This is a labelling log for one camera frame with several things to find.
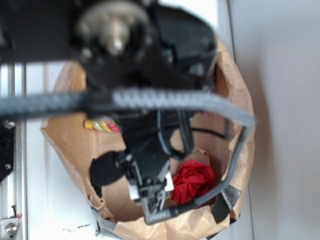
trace red fabric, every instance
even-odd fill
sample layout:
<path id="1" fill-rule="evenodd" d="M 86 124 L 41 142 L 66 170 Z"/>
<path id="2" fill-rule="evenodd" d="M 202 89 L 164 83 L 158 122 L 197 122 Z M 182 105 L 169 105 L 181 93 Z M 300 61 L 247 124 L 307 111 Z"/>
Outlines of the red fabric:
<path id="1" fill-rule="evenodd" d="M 178 205 L 200 197 L 215 186 L 215 173 L 211 167 L 195 162 L 185 162 L 173 178 L 171 199 Z"/>

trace gray cable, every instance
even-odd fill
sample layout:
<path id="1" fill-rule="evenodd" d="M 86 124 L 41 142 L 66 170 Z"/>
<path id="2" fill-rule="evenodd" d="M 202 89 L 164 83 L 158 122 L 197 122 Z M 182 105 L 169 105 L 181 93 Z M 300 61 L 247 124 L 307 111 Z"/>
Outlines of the gray cable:
<path id="1" fill-rule="evenodd" d="M 0 119 L 51 117 L 82 111 L 84 92 L 33 95 L 0 100 Z"/>
<path id="2" fill-rule="evenodd" d="M 200 90 L 121 88 L 112 93 L 112 102 L 116 109 L 209 111 L 248 128 L 255 125 L 255 119 L 251 114 L 230 104 L 217 94 Z"/>

